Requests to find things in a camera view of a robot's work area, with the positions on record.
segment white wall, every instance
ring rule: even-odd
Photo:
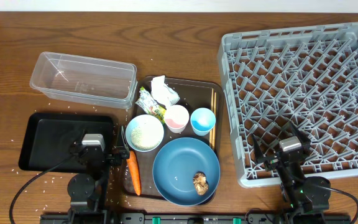
[[[0,11],[358,12],[358,0],[0,0]]]

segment white tissue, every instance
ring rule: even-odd
[[[170,106],[178,103],[180,97],[165,84],[165,75],[155,77],[152,80],[152,97],[168,109]]]

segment blue plate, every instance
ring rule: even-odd
[[[208,191],[200,196],[193,184],[197,172],[206,176]],[[153,165],[154,184],[160,194],[177,205],[203,203],[215,192],[221,176],[218,158],[204,142],[194,138],[170,141],[158,152]]]

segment pink cup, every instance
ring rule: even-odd
[[[186,128],[189,117],[189,112],[185,107],[173,105],[166,110],[164,121],[171,132],[180,133]]]

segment carrot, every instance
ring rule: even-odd
[[[142,187],[140,186],[140,176],[139,176],[139,168],[137,166],[135,152],[131,151],[129,155],[129,159],[127,159],[127,164],[129,168],[129,172],[132,177],[132,184],[134,185],[134,189],[136,194],[139,196],[142,192]]]

